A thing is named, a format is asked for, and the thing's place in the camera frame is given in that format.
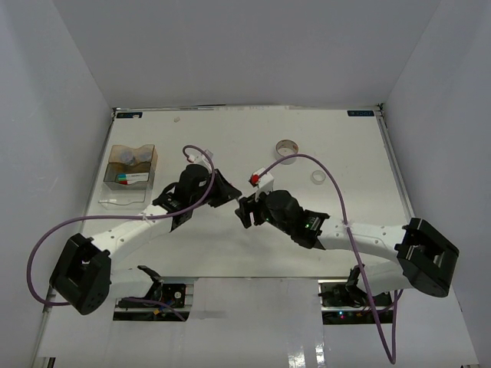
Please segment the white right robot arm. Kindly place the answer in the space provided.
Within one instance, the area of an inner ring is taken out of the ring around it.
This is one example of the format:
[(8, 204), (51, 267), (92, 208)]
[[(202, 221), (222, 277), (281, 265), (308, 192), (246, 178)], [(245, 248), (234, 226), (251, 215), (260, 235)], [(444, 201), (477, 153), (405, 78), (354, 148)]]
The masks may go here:
[(245, 228), (268, 223), (303, 248), (382, 258), (380, 264), (359, 262), (351, 269), (343, 293), (357, 306), (389, 291), (413, 288), (438, 298), (450, 292), (460, 252), (424, 219), (396, 226), (345, 225), (327, 213), (303, 209), (286, 190), (242, 198), (235, 214)]

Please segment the clear brown organizer container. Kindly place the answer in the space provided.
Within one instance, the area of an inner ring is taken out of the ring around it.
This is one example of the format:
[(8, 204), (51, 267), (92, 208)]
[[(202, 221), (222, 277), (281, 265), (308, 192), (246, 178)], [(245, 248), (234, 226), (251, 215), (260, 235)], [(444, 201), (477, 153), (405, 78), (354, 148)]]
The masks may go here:
[(144, 209), (150, 203), (158, 154), (153, 144), (113, 145), (98, 202), (106, 209)]

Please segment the blue capped white marker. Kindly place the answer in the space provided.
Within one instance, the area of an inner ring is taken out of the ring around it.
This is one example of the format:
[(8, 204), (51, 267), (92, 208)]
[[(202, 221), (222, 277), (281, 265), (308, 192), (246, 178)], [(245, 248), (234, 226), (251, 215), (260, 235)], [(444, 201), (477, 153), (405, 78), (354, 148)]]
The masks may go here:
[(128, 174), (118, 174), (118, 180), (148, 180), (149, 173), (148, 172), (139, 172), (139, 173), (128, 173)]

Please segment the aluminium rail right edge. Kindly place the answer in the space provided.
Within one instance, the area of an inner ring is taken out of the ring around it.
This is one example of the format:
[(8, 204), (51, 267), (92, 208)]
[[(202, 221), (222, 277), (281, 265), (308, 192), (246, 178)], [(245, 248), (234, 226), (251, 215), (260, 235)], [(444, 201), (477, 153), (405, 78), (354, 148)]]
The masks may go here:
[(377, 123), (381, 132), (382, 140), (384, 142), (384, 147), (390, 163), (391, 171), (396, 182), (397, 191), (399, 193), (400, 200), (404, 208), (405, 217), (407, 220), (410, 220), (414, 216), (414, 210), (410, 202), (409, 195), (407, 193), (407, 188), (405, 186), (402, 172), (400, 171), (400, 167), (397, 162), (392, 142), (390, 140), (389, 129), (384, 118), (384, 105), (382, 103), (379, 103), (376, 106), (374, 113), (377, 118)]

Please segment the black label corner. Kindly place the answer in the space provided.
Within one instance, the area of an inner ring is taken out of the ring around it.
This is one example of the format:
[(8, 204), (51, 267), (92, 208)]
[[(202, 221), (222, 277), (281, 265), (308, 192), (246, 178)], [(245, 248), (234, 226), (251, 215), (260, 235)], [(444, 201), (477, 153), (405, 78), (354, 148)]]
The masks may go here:
[(140, 119), (143, 116), (142, 112), (118, 112), (117, 119)]
[(373, 117), (373, 110), (348, 110), (348, 116), (350, 117)]

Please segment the large white tape roll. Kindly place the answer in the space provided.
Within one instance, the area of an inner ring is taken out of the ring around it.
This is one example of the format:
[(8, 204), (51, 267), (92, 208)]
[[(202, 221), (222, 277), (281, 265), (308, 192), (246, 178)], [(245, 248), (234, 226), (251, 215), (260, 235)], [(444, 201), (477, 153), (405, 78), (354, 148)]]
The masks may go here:
[(298, 144), (292, 140), (279, 140), (274, 149), (274, 155), (277, 161), (280, 161), (282, 165), (293, 164), (298, 154)]

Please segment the clear jar of paper clips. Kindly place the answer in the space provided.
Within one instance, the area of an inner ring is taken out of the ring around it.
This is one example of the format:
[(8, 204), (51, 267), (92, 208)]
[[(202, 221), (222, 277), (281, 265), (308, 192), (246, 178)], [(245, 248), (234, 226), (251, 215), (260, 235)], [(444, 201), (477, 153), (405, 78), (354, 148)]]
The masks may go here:
[(138, 156), (138, 159), (141, 162), (150, 162), (152, 158), (153, 158), (153, 151), (151, 149), (140, 152)]

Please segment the aluminium rail left edge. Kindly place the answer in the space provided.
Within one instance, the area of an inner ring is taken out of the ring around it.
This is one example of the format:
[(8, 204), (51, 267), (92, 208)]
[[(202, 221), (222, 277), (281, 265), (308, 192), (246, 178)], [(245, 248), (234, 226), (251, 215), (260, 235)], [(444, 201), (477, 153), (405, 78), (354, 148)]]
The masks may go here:
[(47, 303), (42, 307), (43, 314), (48, 314), (53, 307), (56, 307), (56, 305), (60, 303), (60, 301), (57, 300), (57, 292), (51, 285), (48, 285), (44, 299)]

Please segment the small clear tape roll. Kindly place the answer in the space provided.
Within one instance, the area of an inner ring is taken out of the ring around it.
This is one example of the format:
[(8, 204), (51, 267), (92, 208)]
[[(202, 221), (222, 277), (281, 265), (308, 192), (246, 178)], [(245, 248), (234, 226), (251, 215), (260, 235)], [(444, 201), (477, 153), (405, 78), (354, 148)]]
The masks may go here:
[(315, 184), (315, 185), (321, 185), (324, 183), (324, 181), (326, 180), (327, 176), (325, 174), (324, 171), (322, 170), (315, 170), (312, 174), (311, 174), (311, 181)]

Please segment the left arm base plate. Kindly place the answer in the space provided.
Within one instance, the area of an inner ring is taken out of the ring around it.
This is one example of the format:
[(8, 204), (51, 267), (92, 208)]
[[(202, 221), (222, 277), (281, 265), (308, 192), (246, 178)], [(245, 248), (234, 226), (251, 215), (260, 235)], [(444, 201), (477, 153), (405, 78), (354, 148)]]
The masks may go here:
[(113, 320), (134, 322), (184, 322), (193, 304), (192, 284), (162, 284), (148, 300), (159, 304), (120, 300), (114, 309)]

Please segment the black label right corner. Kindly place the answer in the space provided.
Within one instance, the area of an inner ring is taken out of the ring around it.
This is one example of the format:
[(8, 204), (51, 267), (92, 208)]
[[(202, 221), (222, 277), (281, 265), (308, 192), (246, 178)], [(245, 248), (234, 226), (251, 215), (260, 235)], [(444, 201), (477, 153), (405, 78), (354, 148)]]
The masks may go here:
[(373, 110), (348, 110), (348, 116), (350, 117), (373, 117)]

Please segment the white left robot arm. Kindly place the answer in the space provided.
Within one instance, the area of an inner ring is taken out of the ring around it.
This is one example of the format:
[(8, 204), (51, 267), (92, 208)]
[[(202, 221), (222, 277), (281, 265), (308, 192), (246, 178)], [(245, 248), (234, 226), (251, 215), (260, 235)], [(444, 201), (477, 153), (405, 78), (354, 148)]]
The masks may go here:
[(145, 265), (116, 266), (153, 239), (176, 230), (193, 215), (192, 205), (225, 205), (241, 196), (218, 169), (189, 164), (140, 214), (105, 232), (71, 236), (49, 284), (80, 314), (94, 312), (107, 298), (153, 306), (162, 300), (163, 280)]

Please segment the black label left corner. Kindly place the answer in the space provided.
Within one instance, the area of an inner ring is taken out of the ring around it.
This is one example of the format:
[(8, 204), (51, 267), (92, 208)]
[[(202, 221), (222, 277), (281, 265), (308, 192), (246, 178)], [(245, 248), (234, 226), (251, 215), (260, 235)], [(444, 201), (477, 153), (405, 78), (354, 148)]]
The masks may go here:
[(117, 119), (140, 119), (143, 116), (142, 112), (118, 112)]

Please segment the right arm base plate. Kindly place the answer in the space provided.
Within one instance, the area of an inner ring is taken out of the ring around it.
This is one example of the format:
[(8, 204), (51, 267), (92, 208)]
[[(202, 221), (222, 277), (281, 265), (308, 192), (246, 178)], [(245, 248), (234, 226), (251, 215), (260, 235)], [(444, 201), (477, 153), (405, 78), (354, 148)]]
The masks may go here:
[[(375, 324), (369, 302), (364, 298), (356, 301), (348, 293), (345, 280), (320, 280), (318, 297), (325, 326)], [(374, 297), (376, 311), (382, 324), (392, 323), (393, 302), (390, 292)]]

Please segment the aluminium rail edge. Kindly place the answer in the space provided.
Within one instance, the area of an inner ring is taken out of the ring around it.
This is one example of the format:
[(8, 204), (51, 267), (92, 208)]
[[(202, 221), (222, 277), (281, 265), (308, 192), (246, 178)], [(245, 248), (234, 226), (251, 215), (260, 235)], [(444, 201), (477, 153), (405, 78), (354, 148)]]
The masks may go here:
[(384, 118), (384, 105), (382, 103), (379, 103), (376, 106), (374, 113), (377, 118), (377, 123), (381, 132), (382, 140), (384, 142), (384, 147), (390, 163), (391, 171), (396, 182), (397, 191), (399, 193), (400, 200), (404, 208), (405, 217), (407, 220), (410, 220), (414, 216), (414, 210), (410, 202), (409, 195), (407, 193), (407, 188), (405, 186), (402, 172), (400, 171), (400, 167), (397, 162), (392, 142), (390, 140), (389, 129)]
[(60, 301), (57, 300), (57, 292), (51, 285), (48, 285), (44, 299), (47, 303), (42, 307), (43, 314), (48, 314), (53, 307), (56, 307), (56, 305), (60, 303)]

